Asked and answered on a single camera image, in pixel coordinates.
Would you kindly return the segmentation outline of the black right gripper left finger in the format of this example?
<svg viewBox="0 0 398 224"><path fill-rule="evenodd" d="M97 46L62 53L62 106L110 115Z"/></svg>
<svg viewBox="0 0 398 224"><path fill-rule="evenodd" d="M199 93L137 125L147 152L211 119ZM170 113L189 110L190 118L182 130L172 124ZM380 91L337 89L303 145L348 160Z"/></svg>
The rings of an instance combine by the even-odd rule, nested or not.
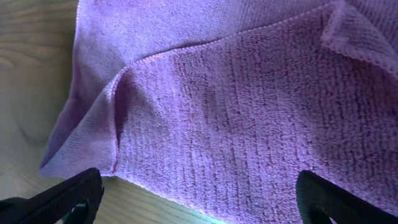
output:
<svg viewBox="0 0 398 224"><path fill-rule="evenodd" d="M1 224L92 224L103 194L100 171L89 168L32 198L1 200Z"/></svg>

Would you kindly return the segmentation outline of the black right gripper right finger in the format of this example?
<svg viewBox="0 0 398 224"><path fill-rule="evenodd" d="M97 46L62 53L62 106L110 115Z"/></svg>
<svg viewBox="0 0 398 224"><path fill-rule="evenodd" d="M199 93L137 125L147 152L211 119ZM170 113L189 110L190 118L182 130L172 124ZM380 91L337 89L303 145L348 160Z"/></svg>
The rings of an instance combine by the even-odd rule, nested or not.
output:
<svg viewBox="0 0 398 224"><path fill-rule="evenodd" d="M309 170L299 173L295 189L303 224L397 224L396 216Z"/></svg>

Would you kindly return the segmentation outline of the purple cloth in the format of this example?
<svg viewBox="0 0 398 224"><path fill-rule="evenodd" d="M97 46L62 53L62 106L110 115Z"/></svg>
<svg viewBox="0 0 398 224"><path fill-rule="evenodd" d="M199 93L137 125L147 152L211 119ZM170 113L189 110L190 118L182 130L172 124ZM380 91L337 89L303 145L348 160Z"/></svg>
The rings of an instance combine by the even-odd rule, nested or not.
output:
<svg viewBox="0 0 398 224"><path fill-rule="evenodd" d="M298 223L310 170L397 213L396 1L80 1L39 172Z"/></svg>

